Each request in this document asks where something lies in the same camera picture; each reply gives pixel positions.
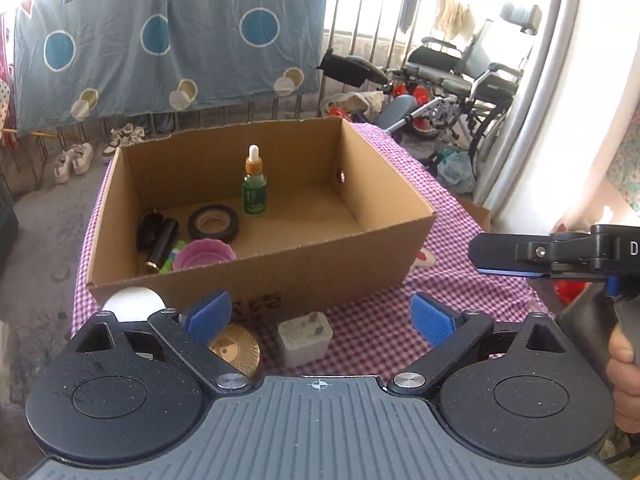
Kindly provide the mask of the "person's right hand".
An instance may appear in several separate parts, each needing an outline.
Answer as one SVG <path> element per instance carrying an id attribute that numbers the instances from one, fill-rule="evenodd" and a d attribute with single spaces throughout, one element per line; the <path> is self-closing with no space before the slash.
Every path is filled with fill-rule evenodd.
<path id="1" fill-rule="evenodd" d="M 606 376 L 613 385 L 615 423 L 627 434 L 640 431 L 640 370 L 634 347 L 617 324 L 608 341 L 610 359 Z"/>

